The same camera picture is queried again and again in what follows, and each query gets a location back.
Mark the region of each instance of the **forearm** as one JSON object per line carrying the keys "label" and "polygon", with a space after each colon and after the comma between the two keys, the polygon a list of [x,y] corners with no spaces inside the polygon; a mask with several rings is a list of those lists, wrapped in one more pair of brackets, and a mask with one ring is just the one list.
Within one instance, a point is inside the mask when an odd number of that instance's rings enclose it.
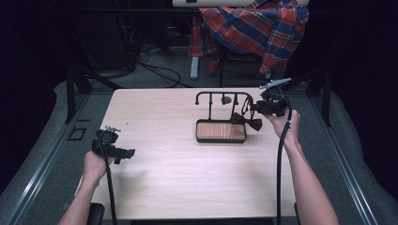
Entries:
{"label": "forearm", "polygon": [[91,200],[95,189],[96,185],[82,182],[72,204],[58,224],[87,224]]}
{"label": "forearm", "polygon": [[293,176],[301,224],[338,224],[336,213],[297,140],[284,143]]}

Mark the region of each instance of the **red and blue plaid cloth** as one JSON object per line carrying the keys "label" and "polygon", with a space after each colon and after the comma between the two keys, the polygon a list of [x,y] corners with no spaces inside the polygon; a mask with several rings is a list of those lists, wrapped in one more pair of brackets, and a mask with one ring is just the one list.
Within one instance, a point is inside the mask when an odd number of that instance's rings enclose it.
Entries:
{"label": "red and blue plaid cloth", "polygon": [[255,0],[245,8],[200,8],[191,33],[189,55],[212,55],[210,70],[218,67],[215,39],[236,53],[255,53],[263,58],[259,72],[287,63],[304,35],[309,11],[297,0]]}

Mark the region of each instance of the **light wooden tabletop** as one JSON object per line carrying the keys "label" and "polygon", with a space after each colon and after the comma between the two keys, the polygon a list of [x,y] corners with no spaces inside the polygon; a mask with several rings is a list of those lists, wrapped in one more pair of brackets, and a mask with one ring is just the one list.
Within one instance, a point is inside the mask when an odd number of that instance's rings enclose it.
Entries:
{"label": "light wooden tabletop", "polygon": [[[197,0],[195,3],[187,3],[187,0],[173,0],[174,7],[246,7],[253,0]],[[309,0],[298,0],[302,6],[307,6]]]}
{"label": "light wooden tabletop", "polygon": [[[246,125],[245,143],[199,143],[198,119],[208,119],[201,91],[243,91],[254,101],[258,88],[126,89],[115,91],[101,128],[121,129],[116,147],[135,156],[111,165],[118,219],[268,218],[276,216],[279,139],[262,115],[263,127]],[[229,119],[232,105],[213,96],[212,118]],[[239,98],[240,113],[245,97]],[[106,176],[93,197],[111,218]],[[295,195],[287,155],[282,163],[282,215],[294,216]]]}

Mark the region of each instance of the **brown bow tie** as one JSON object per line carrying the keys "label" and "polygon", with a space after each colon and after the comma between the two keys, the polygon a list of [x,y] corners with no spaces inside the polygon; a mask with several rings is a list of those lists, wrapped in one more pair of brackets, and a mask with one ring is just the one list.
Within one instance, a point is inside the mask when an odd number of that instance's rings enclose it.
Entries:
{"label": "brown bow tie", "polygon": [[234,112],[231,116],[231,123],[232,124],[248,124],[255,130],[260,130],[263,126],[263,121],[261,119],[246,119],[243,115],[240,115],[237,112]]}

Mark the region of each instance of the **human hand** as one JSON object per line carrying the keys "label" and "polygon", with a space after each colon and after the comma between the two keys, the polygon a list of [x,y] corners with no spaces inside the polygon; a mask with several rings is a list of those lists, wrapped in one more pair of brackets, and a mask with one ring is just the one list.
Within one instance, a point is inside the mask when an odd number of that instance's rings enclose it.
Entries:
{"label": "human hand", "polygon": [[[287,122],[288,114],[289,111],[287,109],[284,112],[284,116],[281,117],[264,114],[264,116],[273,125],[275,133],[276,135],[278,135],[279,138],[281,138],[282,136],[284,126]],[[292,118],[290,122],[290,129],[288,129],[285,139],[293,139],[294,141],[296,141],[299,138],[299,112],[297,112],[296,110],[292,111]]]}
{"label": "human hand", "polygon": [[[109,164],[114,160],[114,158],[109,157]],[[83,183],[96,187],[105,173],[104,159],[97,156],[93,151],[87,152],[84,159]]]}

